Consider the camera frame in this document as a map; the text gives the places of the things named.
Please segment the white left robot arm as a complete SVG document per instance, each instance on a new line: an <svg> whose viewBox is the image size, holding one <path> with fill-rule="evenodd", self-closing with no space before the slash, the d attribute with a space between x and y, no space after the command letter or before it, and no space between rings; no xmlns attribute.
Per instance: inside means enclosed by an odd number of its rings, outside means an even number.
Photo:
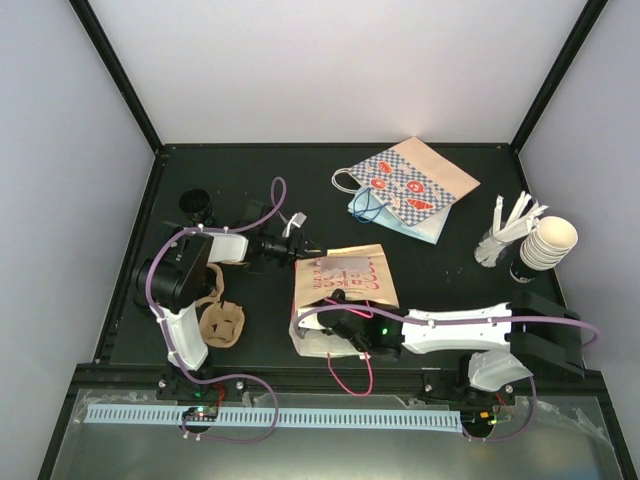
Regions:
<svg viewBox="0 0 640 480"><path fill-rule="evenodd" d="M179 201L186 224L163 222L154 236L157 252L132 274L136 302L155 316L168 361L183 369L179 386L193 399L214 388L213 372L202 366L210 347L235 345L244 328L242 308L221 299L222 265L267 259L286 267L327 253L304 234L305 214L285 217L283 202L252 200L240 221L218 226L207 192L190 190Z"/></svg>

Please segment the cream pink Cakes paper bag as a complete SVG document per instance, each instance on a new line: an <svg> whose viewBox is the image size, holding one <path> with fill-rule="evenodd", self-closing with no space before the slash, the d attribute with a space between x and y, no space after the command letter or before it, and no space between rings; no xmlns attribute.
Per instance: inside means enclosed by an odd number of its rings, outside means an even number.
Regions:
<svg viewBox="0 0 640 480"><path fill-rule="evenodd" d="M399 301L383 247L371 244L329 250L320 258L295 263L294 298L289 334L298 355L327 361L329 373L349 395L372 393L374 374L368 353L359 353L347 340L322 332L318 315L353 312L370 318L385 310L399 313ZM363 392L347 387L332 367L336 358L357 357L365 362L368 386Z"/></svg>

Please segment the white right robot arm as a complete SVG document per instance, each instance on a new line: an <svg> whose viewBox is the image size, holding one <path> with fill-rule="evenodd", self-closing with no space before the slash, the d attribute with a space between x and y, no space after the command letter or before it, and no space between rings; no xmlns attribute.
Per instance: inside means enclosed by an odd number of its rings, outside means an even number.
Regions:
<svg viewBox="0 0 640 480"><path fill-rule="evenodd" d="M529 292L476 310L434 312L349 304L336 291L314 317L318 331L346 341L361 356L462 352L454 388L467 403L525 378L584 378L579 315Z"/></svg>

